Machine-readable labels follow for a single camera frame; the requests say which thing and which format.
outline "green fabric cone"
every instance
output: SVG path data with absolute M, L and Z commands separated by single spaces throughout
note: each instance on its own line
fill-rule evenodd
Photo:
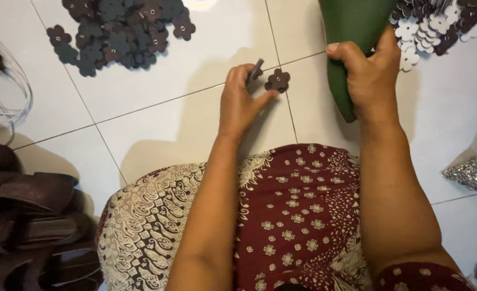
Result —
M 396 0 L 319 0 L 325 22 L 326 43 L 353 41 L 368 54 L 388 22 Z M 353 104 L 342 62 L 328 59 L 328 82 L 345 121 L 354 122 Z

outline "white floor tile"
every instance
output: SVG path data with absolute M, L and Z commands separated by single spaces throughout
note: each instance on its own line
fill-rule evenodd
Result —
M 33 3 L 46 27 L 61 24 L 72 36 L 77 33 L 78 24 L 61 1 Z M 216 1 L 206 10 L 192 8 L 190 19 L 197 27 L 192 39 L 176 39 L 169 26 L 168 56 L 158 56 L 148 71 L 113 64 L 95 78 L 84 78 L 67 65 L 95 122 L 224 83 L 232 66 L 256 63 L 259 57 L 264 68 L 279 65 L 264 1 Z
M 477 195 L 433 205 L 443 247 L 464 275 L 473 278 L 477 263 Z
M 323 52 L 326 48 L 318 0 L 267 0 L 280 63 Z
M 79 179 L 86 213 L 99 217 L 107 199 L 125 186 L 95 126 L 15 150 L 26 174 L 52 172 Z
M 300 143 L 321 143 L 359 153 L 358 124 L 347 124 L 326 81 L 324 53 L 282 66 L 291 74 L 289 102 Z
M 261 77 L 261 83 L 274 70 Z M 175 164 L 206 162 L 219 127 L 223 85 L 98 124 L 127 182 Z M 259 89 L 255 95 L 265 92 Z M 281 94 L 250 130 L 242 152 L 295 143 L 287 96 Z
M 93 124 L 30 1 L 0 1 L 0 41 L 20 63 L 34 95 L 30 113 L 16 125 L 12 148 Z M 19 96 L 4 96 L 10 92 L 0 86 L 8 106 L 20 100 Z M 0 143 L 7 137 L 7 130 L 0 130 Z
M 401 72 L 397 98 L 416 174 L 431 203 L 473 194 L 440 173 L 477 133 L 477 37 Z

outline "white cord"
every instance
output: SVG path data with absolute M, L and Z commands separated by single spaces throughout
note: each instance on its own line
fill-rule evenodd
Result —
M 0 71 L 0 76 L 5 77 L 10 82 L 16 84 L 17 87 L 21 89 L 25 99 L 25 104 L 21 109 L 8 109 L 2 104 L 2 102 L 0 102 L 0 125 L 5 124 L 9 130 L 10 138 L 6 143 L 6 145 L 9 145 L 14 140 L 15 136 L 14 122 L 17 122 L 28 113 L 33 103 L 33 94 L 21 65 L 17 63 L 15 58 L 6 48 L 2 47 L 2 44 L 0 44 L 0 54 L 3 56 L 6 66 L 4 71 Z

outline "maroon patterned fabric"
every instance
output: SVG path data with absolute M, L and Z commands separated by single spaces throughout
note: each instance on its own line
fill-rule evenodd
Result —
M 237 232 L 237 290 L 287 282 L 312 290 L 344 282 L 359 287 L 366 265 L 358 237 L 354 157 L 343 149 L 295 144 L 275 149 L 271 158 L 256 183 L 240 189 L 248 213 Z M 340 262 L 341 253 L 355 262 Z M 353 272 L 343 275 L 344 268 Z
M 430 262 L 406 262 L 385 268 L 374 282 L 377 291 L 477 290 L 463 275 Z

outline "tile grout line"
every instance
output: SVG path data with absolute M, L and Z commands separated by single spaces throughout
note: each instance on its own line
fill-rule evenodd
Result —
M 270 20 L 269 6 L 267 5 L 267 0 L 265 0 L 265 9 L 267 10 L 267 17 L 269 18 L 269 25 L 271 27 L 271 34 L 273 35 L 274 50 L 276 50 L 276 58 L 278 59 L 278 66 L 281 66 L 280 55 L 278 54 L 278 47 L 276 46 L 276 39 L 274 38 L 273 23 Z
M 126 116 L 126 115 L 129 115 L 129 114 L 131 114 L 131 113 L 135 113 L 135 112 L 138 112 L 138 111 L 141 111 L 141 110 L 150 108 L 150 107 L 154 107 L 154 106 L 156 106 L 156 105 L 160 105 L 160 104 L 163 104 L 163 103 L 167 103 L 167 102 L 170 102 L 170 101 L 174 101 L 174 100 L 176 100 L 176 99 L 183 98 L 183 97 L 186 97 L 186 96 L 190 96 L 190 95 L 192 95 L 192 94 L 199 93 L 199 92 L 201 92 L 201 91 L 208 90 L 208 89 L 212 89 L 212 88 L 215 88 L 215 87 L 218 87 L 218 86 L 222 86 L 222 85 L 224 85 L 224 84 L 225 84 L 225 83 L 220 83 L 220 84 L 217 84 L 217 85 L 208 87 L 208 88 L 200 89 L 200 90 L 197 90 L 197 91 L 195 91 L 195 92 L 185 94 L 185 95 L 183 95 L 183 96 L 175 97 L 175 98 L 172 98 L 172 99 L 163 101 L 163 102 L 159 102 L 159 103 L 157 103 L 157 104 L 152 104 L 152 105 L 150 105 L 150 106 L 147 106 L 147 107 L 144 107 L 144 108 L 141 108 L 141 109 L 136 109 L 136 110 L 134 110 L 134 111 L 127 112 L 127 113 L 124 113 L 124 114 L 122 114 L 122 115 L 114 116 L 114 117 L 111 117 L 111 118 L 109 118 L 109 119 L 102 120 L 102 121 L 100 121 L 100 122 L 95 122 L 95 124 L 100 124 L 100 123 L 102 123 L 102 122 L 106 122 L 106 121 L 109 121 L 109 120 L 113 120 L 113 119 L 116 119 L 116 118 L 118 118 L 118 117 Z
M 315 53 L 315 54 L 311 54 L 310 56 L 305 56 L 305 57 L 302 57 L 302 58 L 298 58 L 297 60 L 293 60 L 293 61 L 287 62 L 285 64 L 281 64 L 281 66 L 285 66 L 285 65 L 297 62 L 297 61 L 301 61 L 301 60 L 304 60 L 304 59 L 312 57 L 312 56 L 317 56 L 317 55 L 322 54 L 322 53 L 326 53 L 326 51 L 322 51 L 322 52 L 318 52 L 318 53 Z
M 89 124 L 89 125 L 86 125 L 86 126 L 83 126 L 83 127 L 79 128 L 79 129 L 74 129 L 74 130 L 67 131 L 67 132 L 65 132 L 63 134 L 60 134 L 60 135 L 55 135 L 55 136 L 52 136 L 52 137 L 45 138 L 43 140 L 39 140 L 39 141 L 36 141 L 36 142 L 25 144 L 25 145 L 20 146 L 19 148 L 15 148 L 15 149 L 12 149 L 12 150 L 15 151 L 15 150 L 18 150 L 18 149 L 26 148 L 26 147 L 32 146 L 34 144 L 38 144 L 39 142 L 47 141 L 47 140 L 50 140 L 52 138 L 59 137 L 59 136 L 62 136 L 62 135 L 67 135 L 67 134 L 70 134 L 70 133 L 75 132 L 77 130 L 86 129 L 86 128 L 88 128 L 90 126 L 93 126 L 93 125 L 95 125 L 95 124 Z
M 291 115 L 292 129 L 294 130 L 294 138 L 296 138 L 296 144 L 298 144 L 298 135 L 296 134 L 296 126 L 294 126 L 294 118 L 292 117 L 291 102 L 289 101 L 289 94 L 285 91 L 287 97 L 287 104 L 289 106 L 289 114 Z
M 436 202 L 436 203 L 432 203 L 431 206 L 433 205 L 439 205 L 439 204 L 442 204 L 442 203 L 445 203 L 445 202 L 451 202 L 451 201 L 455 201 L 455 200 L 460 200 L 460 199 L 463 199 L 463 198 L 468 198 L 468 197 L 473 197 L 473 196 L 476 196 L 476 194 L 472 194 L 472 195 L 468 195 L 468 196 L 463 196 L 463 197 L 459 197 L 459 198 L 454 198 L 454 199 L 451 199 L 451 200 L 445 200 L 445 201 L 442 201 L 442 202 Z
M 102 141 L 104 142 L 105 144 L 105 147 L 107 148 L 107 151 L 109 152 L 109 155 L 111 155 L 111 158 L 112 158 L 112 161 L 114 162 L 114 164 L 116 165 L 116 168 L 118 169 L 118 171 L 120 172 L 120 175 L 121 177 L 123 178 L 123 181 L 125 182 L 125 185 L 127 185 L 127 180 L 125 179 L 125 176 L 123 175 L 123 173 L 121 172 L 121 169 L 120 167 L 118 166 L 118 163 L 116 162 L 116 160 L 114 159 L 114 156 L 112 155 L 112 152 L 111 150 L 109 149 L 109 146 L 107 145 L 107 142 L 105 142 L 105 138 L 104 136 L 102 135 L 102 132 L 100 131 L 100 129 L 98 128 L 98 125 L 94 125 L 97 130 L 98 130 L 98 133 L 100 134 L 100 137 L 102 138 Z
M 46 25 L 44 25 L 44 22 L 43 22 L 41 16 L 40 16 L 39 13 L 37 12 L 37 8 L 35 8 L 35 5 L 33 4 L 33 1 L 32 1 L 32 0 L 28 0 L 28 1 L 29 1 L 30 4 L 32 5 L 35 14 L 37 14 L 37 17 L 39 17 L 39 20 L 41 21 L 41 24 L 43 25 L 43 28 L 44 28 L 44 30 L 46 31 Z M 93 116 L 91 115 L 91 112 L 89 112 L 89 108 L 87 108 L 87 106 L 86 106 L 86 102 L 84 102 L 84 99 L 82 98 L 82 95 L 80 95 L 80 92 L 78 91 L 78 88 L 77 88 L 75 82 L 73 81 L 73 78 L 71 77 L 70 72 L 66 69 L 66 64 L 62 64 L 62 66 L 64 67 L 64 70 L 66 71 L 67 75 L 70 77 L 71 83 L 72 83 L 73 86 L 75 87 L 75 90 L 77 91 L 77 94 L 78 94 L 80 100 L 82 100 L 82 103 L 84 104 L 84 107 L 85 107 L 86 110 L 87 110 L 87 114 L 89 114 L 89 117 L 91 117 L 91 121 L 93 122 L 93 124 L 95 124 L 94 119 L 93 119 Z

